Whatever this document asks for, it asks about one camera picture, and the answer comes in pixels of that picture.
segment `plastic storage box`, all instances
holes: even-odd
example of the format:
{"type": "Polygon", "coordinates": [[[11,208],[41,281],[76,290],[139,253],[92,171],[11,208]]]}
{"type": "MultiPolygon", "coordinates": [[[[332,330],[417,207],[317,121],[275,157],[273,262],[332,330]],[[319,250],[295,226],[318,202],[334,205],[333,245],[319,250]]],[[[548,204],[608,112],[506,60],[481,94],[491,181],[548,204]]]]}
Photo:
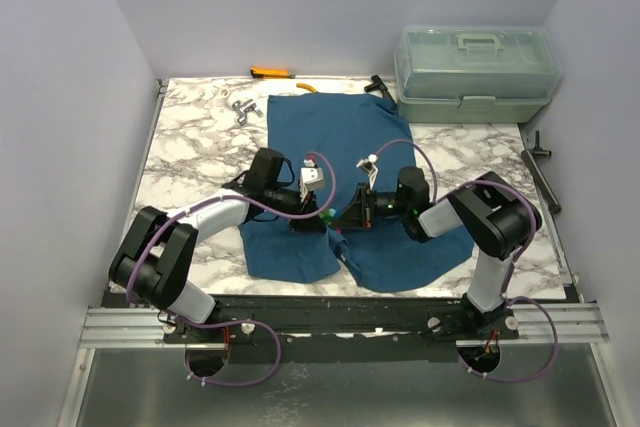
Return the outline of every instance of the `plastic storage box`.
{"type": "Polygon", "coordinates": [[[526,122],[561,75],[535,28],[408,27],[395,64],[398,112],[409,122],[526,122]]]}

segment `blue cloth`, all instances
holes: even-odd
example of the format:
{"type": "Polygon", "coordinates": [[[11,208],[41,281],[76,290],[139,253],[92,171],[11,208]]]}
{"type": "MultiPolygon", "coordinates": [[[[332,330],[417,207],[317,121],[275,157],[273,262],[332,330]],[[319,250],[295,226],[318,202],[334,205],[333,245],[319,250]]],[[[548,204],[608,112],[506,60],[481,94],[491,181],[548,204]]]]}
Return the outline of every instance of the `blue cloth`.
{"type": "MultiPolygon", "coordinates": [[[[267,123],[269,147],[291,159],[294,172],[300,171],[310,150],[329,159],[337,178],[332,207],[338,214],[348,205],[358,182],[367,181],[356,168],[357,161],[389,140],[411,139],[409,125],[398,118],[394,103],[369,94],[271,96],[267,123]]],[[[375,189],[395,191],[398,171],[407,165],[415,165],[410,145],[397,144],[384,151],[378,162],[375,189]]],[[[328,183],[328,170],[322,167],[328,183]]],[[[283,171],[281,180],[287,180],[288,169],[283,171]]],[[[316,192],[318,205],[327,200],[328,187],[316,192]]],[[[260,218],[270,215],[265,213],[260,218]]],[[[325,234],[292,233],[287,221],[278,219],[248,222],[240,226],[240,233],[252,276],[315,282],[337,272],[336,258],[341,258],[358,285],[378,292],[422,287],[468,259],[473,247],[464,227],[420,244],[407,236],[400,219],[376,219],[371,230],[345,230],[341,234],[333,230],[325,234]]]]}

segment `toolbox latch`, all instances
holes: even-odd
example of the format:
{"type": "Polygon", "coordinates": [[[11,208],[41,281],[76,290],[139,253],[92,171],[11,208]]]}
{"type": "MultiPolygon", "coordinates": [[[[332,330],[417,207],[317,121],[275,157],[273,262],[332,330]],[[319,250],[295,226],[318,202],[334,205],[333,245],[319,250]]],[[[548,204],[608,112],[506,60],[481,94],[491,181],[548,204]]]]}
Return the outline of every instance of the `toolbox latch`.
{"type": "Polygon", "coordinates": [[[492,112],[496,108],[496,98],[486,95],[469,95],[462,98],[458,109],[462,112],[492,112]]]}

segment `toolbox handle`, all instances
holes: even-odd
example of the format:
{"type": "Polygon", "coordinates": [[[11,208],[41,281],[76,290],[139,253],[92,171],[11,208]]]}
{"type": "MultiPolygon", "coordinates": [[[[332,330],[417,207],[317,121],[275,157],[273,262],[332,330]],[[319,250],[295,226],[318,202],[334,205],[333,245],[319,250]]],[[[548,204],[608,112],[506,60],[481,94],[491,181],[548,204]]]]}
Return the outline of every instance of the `toolbox handle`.
{"type": "Polygon", "coordinates": [[[500,39],[493,34],[458,34],[458,49],[467,50],[466,41],[472,40],[490,40],[495,46],[496,50],[502,50],[502,44],[500,43],[500,39]]]}

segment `marble surface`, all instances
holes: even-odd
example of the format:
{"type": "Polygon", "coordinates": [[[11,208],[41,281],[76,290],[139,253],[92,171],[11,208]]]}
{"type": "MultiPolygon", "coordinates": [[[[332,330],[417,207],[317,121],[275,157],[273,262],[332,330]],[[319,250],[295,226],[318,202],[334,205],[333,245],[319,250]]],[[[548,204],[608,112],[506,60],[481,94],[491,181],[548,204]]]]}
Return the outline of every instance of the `marble surface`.
{"type": "MultiPolygon", "coordinates": [[[[172,79],[160,113],[136,198],[135,212],[145,205],[171,209],[213,194],[267,145],[267,120],[254,113],[244,127],[220,98],[229,89],[241,99],[255,99],[266,114],[269,95],[299,95],[296,82],[321,92],[362,93],[365,79],[341,77],[296,80],[249,78],[172,79]]],[[[494,170],[538,207],[533,180],[520,160],[523,149],[516,125],[411,124],[414,141],[430,156],[441,194],[462,182],[494,170]]],[[[417,165],[427,171],[418,156],[417,165]]],[[[341,270],[313,284],[252,278],[247,274],[242,239],[237,228],[226,229],[201,244],[189,279],[212,294],[459,297],[469,287],[477,248],[471,259],[420,289],[380,294],[358,287],[349,271],[341,270]]],[[[546,226],[519,260],[509,296],[564,298],[558,263],[546,226]]]]}

